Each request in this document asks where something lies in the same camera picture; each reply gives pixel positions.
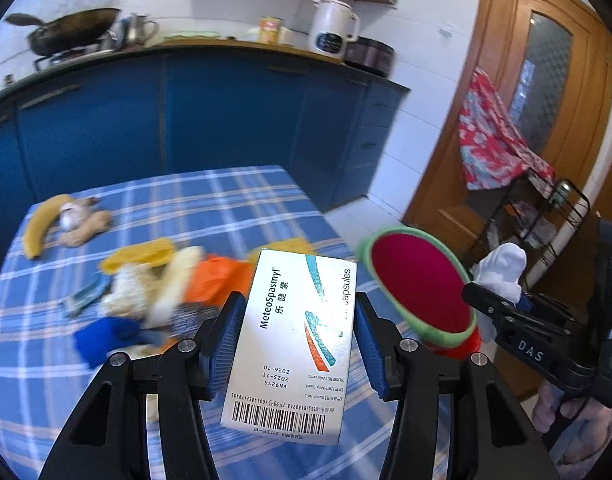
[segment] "red floral cloth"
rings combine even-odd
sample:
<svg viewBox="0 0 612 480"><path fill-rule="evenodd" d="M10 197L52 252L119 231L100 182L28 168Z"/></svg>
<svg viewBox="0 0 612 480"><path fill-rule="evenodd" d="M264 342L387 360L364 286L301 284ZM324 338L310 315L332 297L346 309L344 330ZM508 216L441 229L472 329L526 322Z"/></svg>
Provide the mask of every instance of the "red floral cloth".
<svg viewBox="0 0 612 480"><path fill-rule="evenodd" d="M529 169L553 183L554 169L528 148L489 77L479 68L474 70L461 108L459 143L470 190L508 186Z"/></svg>

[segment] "kettle handle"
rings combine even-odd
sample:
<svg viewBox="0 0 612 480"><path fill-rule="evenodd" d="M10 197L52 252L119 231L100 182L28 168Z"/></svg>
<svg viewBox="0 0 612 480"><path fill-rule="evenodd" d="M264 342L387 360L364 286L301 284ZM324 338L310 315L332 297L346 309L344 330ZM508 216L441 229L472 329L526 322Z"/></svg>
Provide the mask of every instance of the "kettle handle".
<svg viewBox="0 0 612 480"><path fill-rule="evenodd" d="M361 27L361 20L354 12L350 15L350 19L355 22L355 28L353 28L353 33L348 38L348 42L354 43L359 38L359 27Z"/></svg>
<svg viewBox="0 0 612 480"><path fill-rule="evenodd" d="M159 23L158 22L154 22L152 20L148 20L146 23L152 23L153 25L155 25L152 29L152 32L146 36L146 39L144 40L144 43L146 43L148 40L151 40L151 38L153 38L153 36L155 36L155 34L157 34L159 32Z"/></svg>

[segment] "white box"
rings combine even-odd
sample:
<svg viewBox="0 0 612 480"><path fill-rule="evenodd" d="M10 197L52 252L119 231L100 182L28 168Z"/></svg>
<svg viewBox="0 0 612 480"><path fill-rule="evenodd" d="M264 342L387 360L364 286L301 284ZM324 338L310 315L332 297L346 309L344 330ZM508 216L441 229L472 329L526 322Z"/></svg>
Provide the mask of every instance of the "white box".
<svg viewBox="0 0 612 480"><path fill-rule="evenodd" d="M222 426L290 442L337 444L356 271L345 260L262 250Z"/></svg>

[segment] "yellow sponge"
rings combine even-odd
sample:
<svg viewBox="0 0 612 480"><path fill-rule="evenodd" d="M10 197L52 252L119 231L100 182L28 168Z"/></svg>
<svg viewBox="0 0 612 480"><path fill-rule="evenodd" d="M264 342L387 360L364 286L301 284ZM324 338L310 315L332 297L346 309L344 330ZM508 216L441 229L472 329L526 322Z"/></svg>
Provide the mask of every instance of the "yellow sponge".
<svg viewBox="0 0 612 480"><path fill-rule="evenodd" d="M142 244L121 247L99 264L104 274L115 274L125 264L146 264L161 267L175 254L175 244L169 238L157 238Z"/></svg>
<svg viewBox="0 0 612 480"><path fill-rule="evenodd" d="M286 251L287 253L298 253L298 254L317 254L315 248L308 243L304 238L289 238L288 240L281 240L279 242L272 242L266 245L259 246L257 249L250 251L248 255L249 263L254 266L257 265L259 255L262 253L262 249L272 249L274 251Z"/></svg>

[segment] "tablecloth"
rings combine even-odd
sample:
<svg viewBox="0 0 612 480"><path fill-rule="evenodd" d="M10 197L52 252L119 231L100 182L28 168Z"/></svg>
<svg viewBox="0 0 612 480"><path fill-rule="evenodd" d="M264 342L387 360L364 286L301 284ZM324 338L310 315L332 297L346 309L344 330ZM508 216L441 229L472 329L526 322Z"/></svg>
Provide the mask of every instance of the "tablecloth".
<svg viewBox="0 0 612 480"><path fill-rule="evenodd" d="M47 237L39 261L22 252L20 225L0 273L0 453L22 480L38 477L49 450L93 371L75 350L75 330L100 317L96 305L76 320L61 302L77 291L116 248L158 237L177 246L201 245L209 253L244 258L264 243L304 237L325 256L353 258L352 251L289 175L278 166L233 168L158 176L91 189L100 207L113 212L113 228L81 248ZM357 290L368 293L377 313L413 336L366 269L359 265ZM353 340L343 426L337 446L283 443L220 427L223 393L202 402L205 429L219 477L230 479L370 479L379 477L396 404L371 389ZM445 476L448 413L442 423L435 478ZM163 479L156 424L148 427L151 475Z"/></svg>

